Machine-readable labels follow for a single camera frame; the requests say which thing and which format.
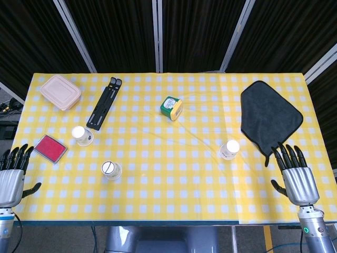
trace metal robot arm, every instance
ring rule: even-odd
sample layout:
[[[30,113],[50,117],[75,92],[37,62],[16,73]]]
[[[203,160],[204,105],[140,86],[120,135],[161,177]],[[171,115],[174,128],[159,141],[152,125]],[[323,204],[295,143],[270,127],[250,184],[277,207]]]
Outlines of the metal robot arm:
[[[41,183],[37,183],[33,188],[23,190],[29,158],[34,150],[34,147],[27,147],[28,144],[25,144],[12,152],[7,150],[0,158],[0,252],[8,250],[15,216],[12,207],[41,186]]]
[[[276,148],[272,147],[272,150],[281,170],[285,188],[282,188],[275,180],[271,180],[273,187],[288,197],[294,205],[300,207],[298,217],[310,253],[336,252],[323,220],[324,212],[313,206],[320,196],[302,151],[299,147],[294,146],[296,156],[291,146],[286,145],[289,154],[281,143],[279,146],[283,158]]]

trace paper cup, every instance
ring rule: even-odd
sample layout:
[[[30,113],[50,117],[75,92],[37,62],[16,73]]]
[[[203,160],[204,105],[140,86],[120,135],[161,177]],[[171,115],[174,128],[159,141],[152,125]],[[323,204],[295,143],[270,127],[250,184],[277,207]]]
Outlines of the paper cup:
[[[225,160],[233,160],[235,155],[240,150],[240,145],[235,140],[229,140],[227,143],[221,145],[219,153]]]
[[[116,180],[122,175],[122,167],[115,162],[106,161],[101,167],[103,175],[109,180]]]
[[[80,125],[72,129],[72,136],[80,146],[88,146],[94,140],[94,134]]]

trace table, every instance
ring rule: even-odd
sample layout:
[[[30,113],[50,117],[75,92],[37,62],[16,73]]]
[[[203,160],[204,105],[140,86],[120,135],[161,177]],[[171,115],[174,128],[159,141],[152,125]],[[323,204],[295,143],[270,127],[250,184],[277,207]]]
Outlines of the table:
[[[62,74],[82,90],[69,111],[60,111],[39,93],[51,76],[34,74],[13,146],[36,144],[49,134],[68,151],[56,165],[33,152],[25,189],[36,182],[42,186],[15,208],[22,220],[298,222],[298,208],[270,183],[282,182],[275,159],[265,168],[264,156],[240,130],[240,94],[257,80],[303,114],[303,124],[286,143],[301,147],[320,193],[316,207],[324,210],[326,221],[336,220],[337,186],[302,74]],[[92,130],[94,142],[80,147],[71,129],[86,125],[111,76],[123,81],[122,89],[100,131]],[[184,103],[175,122],[160,113],[168,95]],[[219,155],[228,139],[241,145],[232,161]],[[117,181],[103,177],[106,160],[122,166]]]

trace curtain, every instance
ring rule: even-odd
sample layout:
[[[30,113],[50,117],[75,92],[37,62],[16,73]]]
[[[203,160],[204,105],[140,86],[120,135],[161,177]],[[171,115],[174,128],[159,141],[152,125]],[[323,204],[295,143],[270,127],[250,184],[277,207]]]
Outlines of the curtain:
[[[309,92],[326,150],[333,169],[337,169],[337,61],[309,85]]]
[[[226,72],[306,73],[337,43],[337,1],[257,0]]]
[[[164,72],[219,70],[244,0],[163,0]]]
[[[98,72],[155,72],[151,0],[66,0]]]
[[[52,0],[0,2],[0,81],[25,99],[34,72],[88,72]]]

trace dark gray towel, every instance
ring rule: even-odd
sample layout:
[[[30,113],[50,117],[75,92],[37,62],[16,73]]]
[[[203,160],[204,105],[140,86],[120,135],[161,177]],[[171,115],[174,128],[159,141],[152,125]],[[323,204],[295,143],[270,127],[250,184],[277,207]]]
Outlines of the dark gray towel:
[[[262,81],[252,83],[241,93],[241,111],[241,131],[266,157],[266,167],[271,147],[286,141],[303,122],[303,115]]]

